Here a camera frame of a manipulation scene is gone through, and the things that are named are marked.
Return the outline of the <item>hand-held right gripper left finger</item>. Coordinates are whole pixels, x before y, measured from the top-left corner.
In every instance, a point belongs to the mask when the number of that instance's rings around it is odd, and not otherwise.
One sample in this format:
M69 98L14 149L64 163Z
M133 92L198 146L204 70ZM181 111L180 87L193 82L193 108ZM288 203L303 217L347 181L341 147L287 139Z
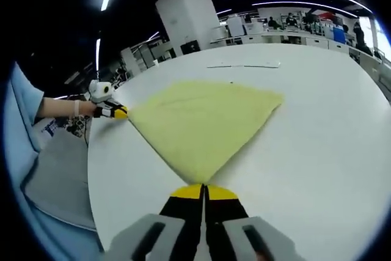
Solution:
M118 233L104 260L193 260L200 240L204 185L174 191L158 214Z

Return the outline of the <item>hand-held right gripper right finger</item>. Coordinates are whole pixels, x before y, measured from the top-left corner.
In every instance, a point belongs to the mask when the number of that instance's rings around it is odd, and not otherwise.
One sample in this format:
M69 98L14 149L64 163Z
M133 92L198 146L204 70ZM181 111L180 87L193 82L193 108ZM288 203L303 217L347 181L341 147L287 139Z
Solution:
M303 260L293 240L259 216L249 216L238 196L205 186L206 243L212 260Z

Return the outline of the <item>person's left hand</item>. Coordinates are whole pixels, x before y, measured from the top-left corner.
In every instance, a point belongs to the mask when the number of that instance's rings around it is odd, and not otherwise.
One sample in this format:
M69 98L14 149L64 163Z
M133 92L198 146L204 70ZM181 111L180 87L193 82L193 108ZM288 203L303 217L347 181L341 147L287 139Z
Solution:
M81 116L93 117L96 108L96 104L91 101L79 102L79 114Z

